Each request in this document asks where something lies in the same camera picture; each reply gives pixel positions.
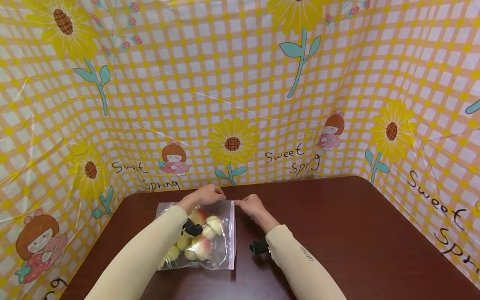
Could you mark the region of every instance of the sunflower center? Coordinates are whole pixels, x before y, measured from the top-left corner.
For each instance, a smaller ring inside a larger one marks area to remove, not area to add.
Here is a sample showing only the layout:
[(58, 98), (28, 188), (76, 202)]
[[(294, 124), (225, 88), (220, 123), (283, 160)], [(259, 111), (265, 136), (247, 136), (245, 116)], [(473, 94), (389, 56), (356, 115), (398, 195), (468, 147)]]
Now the sunflower center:
[(396, 133), (398, 132), (398, 126), (395, 124), (395, 122), (391, 122), (387, 126), (386, 134), (387, 138), (390, 141), (393, 141), (396, 138)]
[(93, 162), (89, 161), (85, 165), (85, 175), (90, 179), (95, 179), (95, 177), (96, 177), (96, 166)]
[(234, 136), (227, 138), (225, 148), (228, 151), (237, 151), (240, 148), (240, 140)]
[(53, 17), (57, 27), (67, 36), (73, 33), (73, 25), (70, 18), (60, 9), (53, 11)]

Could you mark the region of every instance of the cartoon girl print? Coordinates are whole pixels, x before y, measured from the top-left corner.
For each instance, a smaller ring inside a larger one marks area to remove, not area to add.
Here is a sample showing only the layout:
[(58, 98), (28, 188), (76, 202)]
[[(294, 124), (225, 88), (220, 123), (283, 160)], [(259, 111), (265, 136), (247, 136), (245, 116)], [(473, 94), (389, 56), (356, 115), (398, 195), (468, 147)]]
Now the cartoon girl print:
[(187, 155), (185, 150), (180, 147), (179, 142), (170, 141), (170, 143), (162, 149), (162, 158), (163, 160), (158, 163), (158, 167), (165, 173), (182, 176), (190, 169), (189, 165), (184, 164), (187, 160)]
[(322, 146), (324, 150), (333, 150), (335, 147), (340, 146), (342, 140), (338, 136), (342, 134), (345, 128), (345, 122), (342, 117), (343, 112), (337, 113), (336, 111), (328, 117), (317, 146)]
[(44, 215), (41, 209), (27, 216), (24, 223), (16, 243), (17, 253), (24, 260), (15, 272), (20, 284), (32, 282), (52, 265), (57, 266), (68, 244), (66, 233), (57, 237), (60, 228), (55, 218)]

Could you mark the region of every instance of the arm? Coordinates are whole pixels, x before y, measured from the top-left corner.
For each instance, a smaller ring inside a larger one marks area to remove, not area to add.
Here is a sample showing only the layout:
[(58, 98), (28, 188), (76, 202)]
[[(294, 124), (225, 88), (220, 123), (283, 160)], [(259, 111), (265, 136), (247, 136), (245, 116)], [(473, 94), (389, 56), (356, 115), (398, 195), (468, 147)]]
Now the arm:
[(282, 269), (298, 300), (346, 300), (325, 268), (303, 247), (285, 225), (266, 236), (272, 259)]
[(138, 300), (168, 249), (179, 239), (187, 215), (198, 205), (224, 199), (222, 190), (213, 184), (187, 195), (123, 247), (85, 300)]
[(236, 200), (264, 230), (272, 259), (282, 269), (298, 300), (346, 300), (325, 268), (303, 247), (285, 225), (275, 220), (257, 195)]

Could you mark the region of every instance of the wrist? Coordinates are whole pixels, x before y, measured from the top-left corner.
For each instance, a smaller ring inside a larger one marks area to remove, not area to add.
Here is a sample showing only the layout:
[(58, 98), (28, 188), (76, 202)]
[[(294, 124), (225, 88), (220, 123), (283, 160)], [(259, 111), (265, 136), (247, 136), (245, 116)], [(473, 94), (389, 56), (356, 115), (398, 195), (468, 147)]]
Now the wrist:
[(259, 212), (255, 219), (265, 234), (269, 233), (273, 228), (280, 225), (280, 223), (267, 210)]
[(182, 208), (187, 213), (187, 215), (190, 215), (199, 203), (200, 199), (196, 197), (193, 193), (191, 193), (183, 197), (183, 199), (178, 202), (177, 206)]

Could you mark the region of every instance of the sunflower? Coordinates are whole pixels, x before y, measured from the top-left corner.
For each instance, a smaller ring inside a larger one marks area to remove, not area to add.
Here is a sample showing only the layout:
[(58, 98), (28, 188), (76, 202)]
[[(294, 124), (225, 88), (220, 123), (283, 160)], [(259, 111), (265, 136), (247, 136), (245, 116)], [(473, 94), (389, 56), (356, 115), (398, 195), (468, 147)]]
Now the sunflower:
[(377, 149), (385, 156), (396, 160), (407, 155), (407, 149), (413, 146), (414, 123), (409, 122), (413, 111), (407, 110), (401, 100), (389, 100), (380, 108), (380, 114), (373, 117), (373, 141)]
[(42, 40), (51, 44), (60, 59), (67, 53), (70, 59), (92, 57), (96, 51), (93, 41), (98, 33), (86, 24), (88, 13), (76, 0), (22, 0), (33, 11), (26, 19), (44, 28)]
[(207, 142), (207, 147), (211, 149), (210, 155), (225, 166), (230, 163), (246, 164), (257, 151), (260, 139), (257, 128), (249, 127), (248, 120), (240, 118), (233, 121), (226, 119), (223, 123), (215, 124), (208, 136), (211, 139)]
[(312, 31), (323, 19), (323, 6), (330, 5), (333, 0), (268, 0), (267, 12), (273, 15), (273, 27), (283, 23), (282, 32), (288, 35), (293, 31), (299, 35), (304, 26)]
[(80, 189), (80, 197), (98, 199), (107, 186), (100, 153), (87, 141), (81, 141), (72, 145), (67, 158), (72, 164), (68, 172), (75, 176), (73, 186)]

